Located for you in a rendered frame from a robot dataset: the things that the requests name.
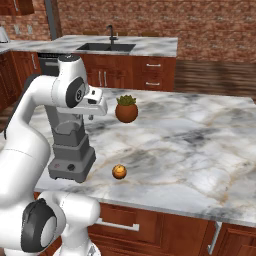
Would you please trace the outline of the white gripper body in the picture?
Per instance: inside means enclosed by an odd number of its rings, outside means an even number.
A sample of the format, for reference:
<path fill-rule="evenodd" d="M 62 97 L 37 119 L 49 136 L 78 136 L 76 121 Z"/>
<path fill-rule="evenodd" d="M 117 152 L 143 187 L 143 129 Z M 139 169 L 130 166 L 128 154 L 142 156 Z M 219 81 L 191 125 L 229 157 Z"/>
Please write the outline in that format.
<path fill-rule="evenodd" d="M 108 106 L 105 99 L 101 99 L 95 104 L 89 104 L 88 100 L 83 100 L 76 107 L 67 108 L 65 111 L 71 114 L 105 116 L 108 111 Z"/>

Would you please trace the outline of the grey blender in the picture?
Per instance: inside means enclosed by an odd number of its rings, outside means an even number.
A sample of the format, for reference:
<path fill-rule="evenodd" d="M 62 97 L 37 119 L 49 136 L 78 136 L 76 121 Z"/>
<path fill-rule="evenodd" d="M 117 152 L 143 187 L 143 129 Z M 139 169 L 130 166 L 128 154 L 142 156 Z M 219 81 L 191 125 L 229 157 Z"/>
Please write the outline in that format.
<path fill-rule="evenodd" d="M 48 165 L 52 179 L 68 179 L 82 183 L 96 160 L 85 132 L 81 114 L 60 113 L 56 107 L 45 107 L 54 143 L 54 159 Z"/>

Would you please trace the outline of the potted plant in brown pot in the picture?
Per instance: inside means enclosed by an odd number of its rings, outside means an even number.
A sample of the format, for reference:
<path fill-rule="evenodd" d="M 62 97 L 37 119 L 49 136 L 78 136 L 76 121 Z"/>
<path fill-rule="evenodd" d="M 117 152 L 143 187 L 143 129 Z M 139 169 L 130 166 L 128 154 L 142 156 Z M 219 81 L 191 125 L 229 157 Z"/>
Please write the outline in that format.
<path fill-rule="evenodd" d="M 138 116 L 136 99 L 131 95 L 124 95 L 117 98 L 115 115 L 120 122 L 131 123 Z"/>

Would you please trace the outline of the wooden cupboard run with drawers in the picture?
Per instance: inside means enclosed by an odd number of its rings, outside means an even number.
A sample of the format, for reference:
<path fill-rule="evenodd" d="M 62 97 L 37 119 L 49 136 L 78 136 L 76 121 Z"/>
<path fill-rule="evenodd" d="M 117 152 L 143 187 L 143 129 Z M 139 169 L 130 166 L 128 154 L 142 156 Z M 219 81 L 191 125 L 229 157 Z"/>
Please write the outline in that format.
<path fill-rule="evenodd" d="M 95 87 L 171 92 L 175 57 L 81 54 Z"/>

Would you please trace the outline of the orange fruit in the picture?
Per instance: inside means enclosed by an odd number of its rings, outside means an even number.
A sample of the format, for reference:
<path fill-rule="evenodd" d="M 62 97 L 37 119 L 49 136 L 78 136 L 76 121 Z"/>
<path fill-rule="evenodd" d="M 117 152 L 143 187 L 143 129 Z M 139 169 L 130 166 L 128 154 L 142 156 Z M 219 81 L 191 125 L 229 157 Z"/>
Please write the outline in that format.
<path fill-rule="evenodd" d="M 126 176 L 126 174 L 127 174 L 127 170 L 121 164 L 115 165 L 112 169 L 112 175 L 116 179 L 123 179 Z"/>

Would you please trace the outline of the dark sink basin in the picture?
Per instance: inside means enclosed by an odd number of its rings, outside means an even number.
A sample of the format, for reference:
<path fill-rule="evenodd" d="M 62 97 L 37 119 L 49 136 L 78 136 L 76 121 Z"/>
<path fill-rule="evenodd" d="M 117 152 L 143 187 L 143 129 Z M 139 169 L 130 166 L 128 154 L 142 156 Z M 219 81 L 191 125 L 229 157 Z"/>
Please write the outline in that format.
<path fill-rule="evenodd" d="M 130 52 L 136 44 L 86 43 L 76 50 L 83 51 L 122 51 Z"/>

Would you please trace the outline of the grey dishwasher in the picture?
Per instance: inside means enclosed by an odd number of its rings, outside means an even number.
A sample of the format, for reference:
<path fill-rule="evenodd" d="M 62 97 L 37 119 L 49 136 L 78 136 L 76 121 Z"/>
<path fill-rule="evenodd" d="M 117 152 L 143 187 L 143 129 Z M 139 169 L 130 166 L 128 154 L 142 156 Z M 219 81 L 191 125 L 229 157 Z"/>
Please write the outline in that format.
<path fill-rule="evenodd" d="M 40 68 L 43 75 L 58 76 L 58 57 L 59 53 L 39 53 L 38 59 L 40 63 Z"/>

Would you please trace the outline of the black tap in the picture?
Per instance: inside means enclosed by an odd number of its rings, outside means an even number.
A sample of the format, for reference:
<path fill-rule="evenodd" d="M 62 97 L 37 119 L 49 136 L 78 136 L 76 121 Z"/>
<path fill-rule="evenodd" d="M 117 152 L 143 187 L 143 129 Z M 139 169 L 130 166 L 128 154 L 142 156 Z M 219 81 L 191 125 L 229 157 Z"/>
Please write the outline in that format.
<path fill-rule="evenodd" d="M 106 28 L 110 30 L 110 37 L 109 37 L 109 40 L 110 40 L 110 44 L 113 45 L 114 42 L 115 42 L 116 40 L 118 40 L 118 38 L 114 35 L 112 24 L 107 25 Z"/>

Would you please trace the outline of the wooden corner cupboard run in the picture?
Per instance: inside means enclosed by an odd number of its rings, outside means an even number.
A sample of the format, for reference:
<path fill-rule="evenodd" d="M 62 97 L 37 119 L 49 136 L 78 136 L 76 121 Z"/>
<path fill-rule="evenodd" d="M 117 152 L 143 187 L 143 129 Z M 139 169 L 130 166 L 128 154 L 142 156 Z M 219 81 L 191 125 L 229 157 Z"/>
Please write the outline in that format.
<path fill-rule="evenodd" d="M 31 74 L 40 73 L 41 68 L 36 52 L 0 53 L 0 111 L 19 98 L 24 83 Z"/>

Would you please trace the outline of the grey vertical column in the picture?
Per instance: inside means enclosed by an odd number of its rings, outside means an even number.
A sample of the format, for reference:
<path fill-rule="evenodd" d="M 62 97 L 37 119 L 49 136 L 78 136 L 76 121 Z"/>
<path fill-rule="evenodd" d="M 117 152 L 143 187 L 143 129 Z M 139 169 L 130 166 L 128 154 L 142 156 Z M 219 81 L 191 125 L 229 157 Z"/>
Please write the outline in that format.
<path fill-rule="evenodd" d="M 53 40 L 57 39 L 57 30 L 56 30 L 56 26 L 55 26 L 52 3 L 51 3 L 51 0 L 44 0 L 44 3 L 45 3 L 45 8 L 46 8 L 48 25 L 49 25 L 49 29 L 50 29 L 51 40 L 53 41 Z"/>

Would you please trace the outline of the white rounded appliance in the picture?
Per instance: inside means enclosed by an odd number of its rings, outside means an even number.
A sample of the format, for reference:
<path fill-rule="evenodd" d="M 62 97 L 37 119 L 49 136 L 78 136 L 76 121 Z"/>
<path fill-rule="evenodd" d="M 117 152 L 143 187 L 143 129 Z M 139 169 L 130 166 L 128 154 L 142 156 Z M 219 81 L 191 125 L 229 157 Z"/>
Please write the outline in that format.
<path fill-rule="evenodd" d="M 4 27 L 0 26 L 0 43 L 9 43 L 10 39 Z"/>

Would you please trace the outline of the wooden island drawer front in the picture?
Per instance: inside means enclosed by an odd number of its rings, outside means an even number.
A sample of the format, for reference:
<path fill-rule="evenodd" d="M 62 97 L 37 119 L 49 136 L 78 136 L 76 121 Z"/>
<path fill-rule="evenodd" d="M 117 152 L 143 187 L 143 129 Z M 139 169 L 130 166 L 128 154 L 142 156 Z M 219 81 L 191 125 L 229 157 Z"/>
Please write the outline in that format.
<path fill-rule="evenodd" d="M 160 234 L 161 216 L 153 211 L 102 203 L 100 218 L 105 222 L 127 226 L 139 224 L 140 230 L 135 232 L 94 224 L 88 228 L 91 234 L 148 244 L 154 244 Z"/>

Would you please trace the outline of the wooden island cupboard door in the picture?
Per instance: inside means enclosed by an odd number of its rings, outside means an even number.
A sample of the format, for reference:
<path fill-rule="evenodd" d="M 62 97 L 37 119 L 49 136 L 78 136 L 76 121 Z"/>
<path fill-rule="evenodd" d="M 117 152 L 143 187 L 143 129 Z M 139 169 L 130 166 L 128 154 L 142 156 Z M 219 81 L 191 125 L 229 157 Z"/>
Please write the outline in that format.
<path fill-rule="evenodd" d="M 256 228 L 228 224 L 216 256 L 256 256 Z"/>
<path fill-rule="evenodd" d="M 161 248 L 168 256 L 199 256 L 209 221 L 164 215 Z"/>

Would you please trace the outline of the wooden wall cupboard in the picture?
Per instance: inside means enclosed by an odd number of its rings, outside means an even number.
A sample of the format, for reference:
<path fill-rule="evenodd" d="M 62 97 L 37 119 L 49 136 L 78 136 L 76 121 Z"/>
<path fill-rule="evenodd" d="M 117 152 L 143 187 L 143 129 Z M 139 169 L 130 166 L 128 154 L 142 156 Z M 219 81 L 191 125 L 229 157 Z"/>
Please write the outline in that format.
<path fill-rule="evenodd" d="M 22 16 L 33 13 L 32 0 L 0 0 L 0 15 Z"/>

